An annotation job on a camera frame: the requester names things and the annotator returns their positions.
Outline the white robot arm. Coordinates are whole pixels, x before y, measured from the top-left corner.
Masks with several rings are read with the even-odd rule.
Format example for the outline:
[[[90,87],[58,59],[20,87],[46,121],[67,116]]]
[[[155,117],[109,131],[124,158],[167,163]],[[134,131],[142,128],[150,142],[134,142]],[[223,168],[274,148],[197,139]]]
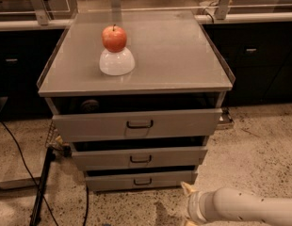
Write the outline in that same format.
[[[264,198],[231,187],[203,192],[186,182],[181,187],[187,197],[187,225],[256,221],[269,226],[292,226],[292,199]]]

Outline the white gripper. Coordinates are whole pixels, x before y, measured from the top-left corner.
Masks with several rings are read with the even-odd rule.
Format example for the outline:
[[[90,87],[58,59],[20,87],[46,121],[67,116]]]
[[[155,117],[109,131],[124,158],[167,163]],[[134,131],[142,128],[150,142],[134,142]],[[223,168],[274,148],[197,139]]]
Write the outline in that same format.
[[[203,205],[201,202],[201,197],[203,196],[203,193],[199,191],[196,192],[195,185],[190,185],[186,182],[182,182],[181,187],[184,190],[184,194],[189,196],[187,212],[190,220],[186,219],[184,226],[197,226],[197,224],[205,224],[207,220],[201,211],[201,206]]]

